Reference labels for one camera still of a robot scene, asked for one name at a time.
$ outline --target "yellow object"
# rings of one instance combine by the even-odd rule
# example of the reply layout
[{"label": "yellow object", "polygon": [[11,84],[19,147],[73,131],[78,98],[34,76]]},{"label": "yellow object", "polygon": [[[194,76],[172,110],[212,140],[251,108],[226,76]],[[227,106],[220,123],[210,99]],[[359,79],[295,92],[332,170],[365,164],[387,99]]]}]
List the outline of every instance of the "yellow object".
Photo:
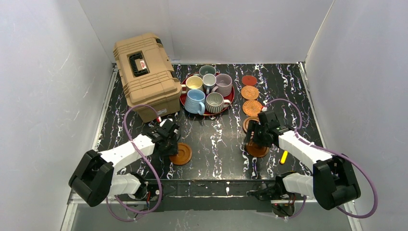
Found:
[{"label": "yellow object", "polygon": [[283,165],[285,163],[287,157],[288,157],[288,151],[284,151],[283,155],[282,155],[282,158],[280,159],[281,160],[280,161],[281,165]]}]

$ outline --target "table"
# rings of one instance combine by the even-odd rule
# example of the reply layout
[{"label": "table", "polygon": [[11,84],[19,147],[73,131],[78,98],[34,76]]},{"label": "table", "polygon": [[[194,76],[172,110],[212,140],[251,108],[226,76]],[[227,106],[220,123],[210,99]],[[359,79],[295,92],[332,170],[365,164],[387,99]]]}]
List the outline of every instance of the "table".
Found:
[{"label": "table", "polygon": [[[177,78],[183,81],[191,73],[198,72],[201,64],[174,65]],[[263,158],[249,155],[243,147],[245,133],[242,123],[248,117],[242,111],[240,91],[244,85],[241,78],[252,75],[258,79],[256,87],[260,91],[258,101],[263,105],[276,98],[284,98],[295,103],[302,113],[303,127],[299,133],[316,145],[322,145],[319,131],[313,117],[309,99],[306,94],[300,70],[297,64],[217,64],[220,73],[232,77],[235,88],[235,99],[230,109],[216,116],[192,115],[183,108],[174,116],[180,125],[180,142],[190,145],[193,154],[191,161],[183,166],[171,163],[168,157],[158,155],[148,157],[161,179],[175,181],[241,181],[271,180],[276,175],[290,170],[310,175],[299,160],[289,155],[284,165],[279,164],[283,150],[273,147]],[[103,122],[98,151],[112,149],[127,142],[123,129],[123,117],[128,109],[123,94],[119,75],[109,101],[108,110]],[[276,103],[269,106],[274,110],[281,123],[297,126],[299,118],[296,110],[288,103]],[[143,124],[137,113],[128,118],[131,134],[136,137],[143,129],[154,126],[157,122]],[[138,172],[146,179],[154,176],[143,160],[138,160],[120,171],[120,174]]]}]

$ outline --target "white wall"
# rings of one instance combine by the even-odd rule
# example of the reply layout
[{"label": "white wall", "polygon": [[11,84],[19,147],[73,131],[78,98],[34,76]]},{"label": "white wall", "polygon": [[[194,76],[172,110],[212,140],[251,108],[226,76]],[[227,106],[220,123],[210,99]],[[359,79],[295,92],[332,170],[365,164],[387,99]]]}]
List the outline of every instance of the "white wall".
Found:
[{"label": "white wall", "polygon": [[295,63],[332,0],[79,0],[112,62],[116,41],[149,31],[182,63]]},{"label": "white wall", "polygon": [[[364,230],[407,230],[408,2],[338,0],[306,59],[323,138],[368,171],[379,207]],[[360,176],[357,212],[372,192]]]},{"label": "white wall", "polygon": [[1,230],[59,230],[112,65],[76,0],[0,0],[0,15]]}]

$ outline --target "brown coaster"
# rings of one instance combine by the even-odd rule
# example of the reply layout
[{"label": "brown coaster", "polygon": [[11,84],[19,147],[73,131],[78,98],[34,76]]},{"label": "brown coaster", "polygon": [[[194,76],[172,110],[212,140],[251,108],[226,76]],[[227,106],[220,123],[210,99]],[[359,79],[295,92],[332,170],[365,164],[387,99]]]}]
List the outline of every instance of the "brown coaster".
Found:
[{"label": "brown coaster", "polygon": [[249,125],[249,121],[251,120],[255,120],[256,122],[259,122],[259,118],[258,117],[248,117],[243,121],[243,131],[246,133],[246,131],[248,130],[248,125]]},{"label": "brown coaster", "polygon": [[243,103],[242,110],[245,114],[252,117],[257,117],[261,112],[262,104],[255,100],[248,100]]},{"label": "brown coaster", "polygon": [[256,87],[245,86],[241,90],[241,95],[247,100],[256,100],[259,96],[259,91]]},{"label": "brown coaster", "polygon": [[269,148],[268,147],[259,147],[256,143],[254,143],[252,140],[249,141],[245,145],[246,151],[253,157],[256,158],[261,158],[264,157],[268,154]]},{"label": "brown coaster", "polygon": [[242,83],[247,86],[254,86],[258,80],[254,76],[244,76],[242,77]]},{"label": "brown coaster", "polygon": [[188,144],[178,143],[178,153],[176,155],[170,155],[170,161],[175,165],[185,165],[191,160],[192,151]]}]

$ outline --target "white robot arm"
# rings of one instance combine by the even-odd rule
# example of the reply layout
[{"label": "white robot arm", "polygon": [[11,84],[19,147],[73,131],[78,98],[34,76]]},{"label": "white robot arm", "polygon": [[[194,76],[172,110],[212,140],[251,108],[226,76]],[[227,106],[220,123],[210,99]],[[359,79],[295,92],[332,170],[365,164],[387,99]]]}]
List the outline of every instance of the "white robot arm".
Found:
[{"label": "white robot arm", "polygon": [[261,112],[258,117],[259,123],[250,121],[245,142],[252,139],[261,147],[271,147],[274,144],[299,159],[313,171],[313,176],[287,172],[277,176],[273,186],[249,192],[249,195],[259,199],[299,193],[316,198],[327,210],[360,197],[360,188],[351,163],[310,147],[307,145],[310,142],[302,142],[305,139],[299,135],[297,137],[291,127],[281,125],[271,111]]},{"label": "white robot arm", "polygon": [[[164,120],[159,127],[150,128],[138,135],[133,143],[145,156],[156,152],[173,155],[178,151],[178,128],[171,120]],[[144,181],[141,176],[137,173],[117,175],[122,168],[140,158],[130,141],[100,153],[90,150],[79,162],[69,186],[91,207],[97,206],[110,195],[128,194],[142,198],[147,191],[146,185],[141,182]]]}]

